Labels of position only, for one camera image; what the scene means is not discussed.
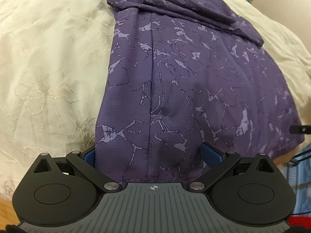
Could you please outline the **purple patterned garment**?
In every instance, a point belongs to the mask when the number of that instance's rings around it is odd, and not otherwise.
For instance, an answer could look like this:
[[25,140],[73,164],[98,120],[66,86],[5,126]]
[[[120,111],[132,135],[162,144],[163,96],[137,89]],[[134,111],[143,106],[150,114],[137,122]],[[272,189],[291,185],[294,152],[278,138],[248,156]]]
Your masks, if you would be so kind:
[[115,15],[95,166],[114,181],[183,182],[207,142],[279,157],[304,141],[297,109],[259,32],[223,0],[107,0]]

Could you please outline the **cream embroidered bed cover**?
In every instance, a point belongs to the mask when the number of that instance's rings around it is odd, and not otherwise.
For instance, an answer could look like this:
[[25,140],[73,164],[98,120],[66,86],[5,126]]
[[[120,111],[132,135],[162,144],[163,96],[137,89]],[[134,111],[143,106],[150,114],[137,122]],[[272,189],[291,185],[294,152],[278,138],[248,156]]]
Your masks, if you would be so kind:
[[[281,70],[299,125],[310,122],[310,53],[244,0],[223,0],[259,32]],[[115,15],[107,0],[1,0],[1,197],[12,198],[40,155],[95,147]],[[288,160],[310,143],[276,158]]]

